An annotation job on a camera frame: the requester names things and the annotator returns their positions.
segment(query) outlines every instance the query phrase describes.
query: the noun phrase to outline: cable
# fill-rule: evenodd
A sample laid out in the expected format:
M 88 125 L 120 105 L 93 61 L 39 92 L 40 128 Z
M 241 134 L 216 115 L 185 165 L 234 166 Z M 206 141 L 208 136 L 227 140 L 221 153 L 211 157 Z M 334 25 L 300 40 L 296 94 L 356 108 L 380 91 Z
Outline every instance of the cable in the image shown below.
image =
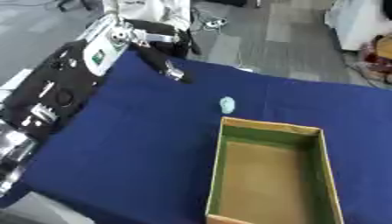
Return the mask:
M 379 87 L 376 84 L 374 84 L 368 77 L 366 77 L 366 75 L 363 73 L 363 71 L 360 68 L 356 67 L 356 65 L 346 64 L 346 66 L 348 68 L 350 68 L 351 70 L 355 71 L 360 77 L 362 77 L 362 79 L 364 79 L 367 82 L 367 84 L 369 84 L 369 86 L 371 86 L 373 88 L 386 89 L 386 88 Z
M 237 66 L 237 68 L 242 68 L 243 63 L 242 63 L 241 49 L 238 50 L 238 53 L 237 53 L 237 60 L 238 60 L 238 66 Z
M 208 10 L 201 10 L 198 9 L 196 7 L 192 7 L 191 8 L 191 13 L 193 14 L 195 20 L 197 20 L 200 23 L 200 26 L 196 29 L 196 30 L 191 30 L 192 34 L 196 34 L 201 30 L 207 31 L 207 32 L 211 32 L 211 31 L 217 31 L 219 34 L 221 34 L 221 27 L 219 26 L 217 28 L 211 28 L 208 27 L 207 23 L 211 23 L 213 21 L 217 21 L 217 20 L 226 20 L 223 17 L 216 17 L 213 15 L 213 13 L 211 13 Z

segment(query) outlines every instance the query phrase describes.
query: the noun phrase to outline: floor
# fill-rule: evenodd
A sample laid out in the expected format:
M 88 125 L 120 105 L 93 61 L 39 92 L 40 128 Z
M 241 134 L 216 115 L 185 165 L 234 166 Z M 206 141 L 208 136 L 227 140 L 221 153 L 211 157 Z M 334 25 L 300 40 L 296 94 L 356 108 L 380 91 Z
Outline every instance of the floor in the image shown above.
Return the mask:
M 366 86 L 349 71 L 333 31 L 324 25 L 324 12 L 333 0 L 262 0 L 256 9 L 198 3 L 203 17 L 227 18 L 216 31 L 199 31 L 195 38 L 204 50 L 194 60 L 251 68 L 260 74 L 307 81 L 352 83 Z

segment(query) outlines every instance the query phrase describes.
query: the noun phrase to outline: blue fabric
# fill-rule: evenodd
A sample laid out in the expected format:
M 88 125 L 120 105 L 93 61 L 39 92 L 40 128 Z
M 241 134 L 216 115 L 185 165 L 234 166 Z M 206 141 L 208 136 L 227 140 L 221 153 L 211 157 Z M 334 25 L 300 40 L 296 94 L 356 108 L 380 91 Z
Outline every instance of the blue fabric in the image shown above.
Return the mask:
M 177 62 L 194 84 L 160 76 L 127 52 L 24 182 L 105 224 L 201 223 L 219 101 L 230 96 L 232 116 L 324 129 L 346 223 L 392 221 L 390 92 Z

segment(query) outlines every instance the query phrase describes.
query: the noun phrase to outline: cardboard box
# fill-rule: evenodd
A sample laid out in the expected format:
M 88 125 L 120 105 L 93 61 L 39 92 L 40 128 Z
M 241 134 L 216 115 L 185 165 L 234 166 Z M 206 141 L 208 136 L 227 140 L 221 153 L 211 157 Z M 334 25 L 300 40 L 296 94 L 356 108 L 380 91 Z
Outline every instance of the cardboard box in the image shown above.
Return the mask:
M 323 130 L 224 117 L 210 224 L 340 224 Z

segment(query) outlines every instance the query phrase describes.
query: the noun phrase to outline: chair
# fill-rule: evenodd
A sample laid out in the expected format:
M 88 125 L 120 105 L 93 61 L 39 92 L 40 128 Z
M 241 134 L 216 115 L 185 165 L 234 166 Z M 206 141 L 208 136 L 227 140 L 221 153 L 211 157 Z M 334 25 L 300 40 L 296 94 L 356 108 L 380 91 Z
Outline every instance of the chair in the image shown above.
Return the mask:
M 64 4 L 67 4 L 71 2 L 72 0 L 60 0 L 60 2 L 57 4 L 57 7 L 59 8 L 60 11 L 65 12 L 67 9 L 64 7 Z M 86 8 L 87 11 L 91 11 L 92 7 L 86 2 L 86 0 L 80 0 L 81 4 Z

